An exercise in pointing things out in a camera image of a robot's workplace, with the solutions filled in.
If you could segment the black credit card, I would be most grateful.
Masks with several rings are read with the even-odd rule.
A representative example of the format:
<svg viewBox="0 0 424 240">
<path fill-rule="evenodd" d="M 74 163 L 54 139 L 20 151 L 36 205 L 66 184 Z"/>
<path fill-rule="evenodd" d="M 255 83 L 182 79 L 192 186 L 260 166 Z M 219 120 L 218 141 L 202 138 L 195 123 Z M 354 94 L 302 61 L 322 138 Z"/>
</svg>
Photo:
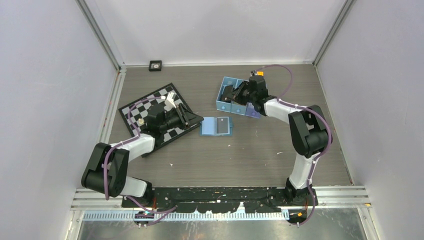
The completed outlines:
<svg viewBox="0 0 424 240">
<path fill-rule="evenodd" d="M 230 118 L 229 117 L 217 117 L 216 118 L 216 134 L 217 135 L 229 135 L 231 131 Z"/>
</svg>

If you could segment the light blue card holder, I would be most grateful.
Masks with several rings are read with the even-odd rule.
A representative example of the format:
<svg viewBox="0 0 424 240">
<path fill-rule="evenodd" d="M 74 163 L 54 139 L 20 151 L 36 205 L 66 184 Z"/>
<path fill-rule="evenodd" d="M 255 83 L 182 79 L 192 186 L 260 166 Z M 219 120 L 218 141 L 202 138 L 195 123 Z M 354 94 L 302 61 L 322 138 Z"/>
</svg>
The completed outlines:
<svg viewBox="0 0 424 240">
<path fill-rule="evenodd" d="M 199 135 L 207 137 L 232 136 L 232 118 L 229 116 L 204 117 L 200 125 Z"/>
</svg>

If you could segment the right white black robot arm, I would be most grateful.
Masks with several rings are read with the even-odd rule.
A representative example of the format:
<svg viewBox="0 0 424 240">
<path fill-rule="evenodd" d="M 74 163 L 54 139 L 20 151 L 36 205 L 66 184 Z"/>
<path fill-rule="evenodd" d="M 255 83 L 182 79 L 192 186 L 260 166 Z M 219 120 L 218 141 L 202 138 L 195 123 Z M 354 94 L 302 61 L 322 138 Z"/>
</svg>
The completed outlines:
<svg viewBox="0 0 424 240">
<path fill-rule="evenodd" d="M 284 196 L 291 205 L 299 205 L 312 192 L 312 176 L 316 165 L 330 147 L 333 137 L 322 110 L 283 101 L 270 95 L 263 76 L 253 75 L 238 87 L 225 86 L 220 100 L 247 106 L 256 112 L 276 118 L 289 125 L 296 159 L 286 180 Z"/>
</svg>

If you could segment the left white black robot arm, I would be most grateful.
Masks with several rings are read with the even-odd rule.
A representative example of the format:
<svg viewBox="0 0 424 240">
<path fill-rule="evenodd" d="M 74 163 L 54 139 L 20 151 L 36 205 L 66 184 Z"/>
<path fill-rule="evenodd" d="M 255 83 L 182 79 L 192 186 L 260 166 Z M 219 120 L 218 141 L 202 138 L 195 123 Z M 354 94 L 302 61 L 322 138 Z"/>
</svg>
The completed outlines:
<svg viewBox="0 0 424 240">
<path fill-rule="evenodd" d="M 169 110 L 163 105 L 151 106 L 144 117 L 142 130 L 136 136 L 114 144 L 97 143 L 81 177 L 81 185 L 105 195 L 106 199 L 117 196 L 134 197 L 141 207 L 153 202 L 151 183 L 128 176 L 129 162 L 149 154 L 164 139 L 168 130 L 187 130 L 203 121 L 182 103 Z"/>
</svg>

